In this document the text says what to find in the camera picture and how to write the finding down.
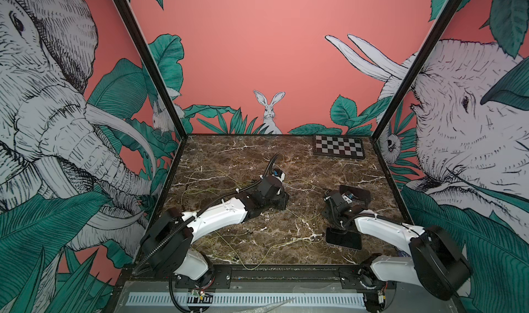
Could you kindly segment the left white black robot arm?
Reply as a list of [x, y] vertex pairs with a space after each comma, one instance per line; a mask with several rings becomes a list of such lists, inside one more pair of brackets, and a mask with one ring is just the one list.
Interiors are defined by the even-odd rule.
[[197, 288], [211, 284], [212, 263], [191, 245], [224, 227], [257, 218], [269, 209], [286, 209], [289, 194], [283, 186], [285, 173], [274, 166], [278, 157], [275, 154], [270, 159], [258, 180], [216, 198], [199, 211], [166, 210], [142, 238], [142, 259], [132, 270], [132, 276], [164, 279], [180, 276]]

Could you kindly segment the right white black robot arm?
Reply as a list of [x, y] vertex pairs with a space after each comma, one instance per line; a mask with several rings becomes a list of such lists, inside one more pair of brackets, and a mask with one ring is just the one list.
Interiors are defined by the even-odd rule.
[[326, 191], [324, 201], [328, 244], [359, 250], [362, 236], [369, 235], [403, 252], [365, 260], [357, 271], [365, 288], [376, 289], [388, 281], [413, 284], [447, 301], [471, 278], [470, 263], [445, 229], [393, 222], [369, 209], [371, 194], [361, 188], [341, 185]]

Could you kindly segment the green wired earphones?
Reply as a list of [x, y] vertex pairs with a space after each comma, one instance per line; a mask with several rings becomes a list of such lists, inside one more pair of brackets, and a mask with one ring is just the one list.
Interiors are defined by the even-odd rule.
[[195, 244], [214, 263], [240, 266], [255, 271], [265, 265], [310, 265], [317, 259], [312, 250], [324, 240], [321, 230], [309, 221], [295, 217], [293, 226], [272, 228], [251, 222], [216, 230]]

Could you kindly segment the black smartphone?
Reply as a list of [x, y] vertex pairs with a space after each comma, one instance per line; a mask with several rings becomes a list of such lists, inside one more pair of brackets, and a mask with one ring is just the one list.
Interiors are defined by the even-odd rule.
[[353, 250], [362, 249], [362, 238], [359, 233], [338, 230], [328, 227], [326, 229], [325, 240], [330, 245], [336, 245]]
[[360, 200], [360, 202], [355, 205], [361, 205], [361, 207], [363, 208], [369, 207], [369, 204], [371, 202], [371, 192], [369, 190], [352, 186], [340, 185], [339, 192], [341, 195], [345, 192], [353, 193]]

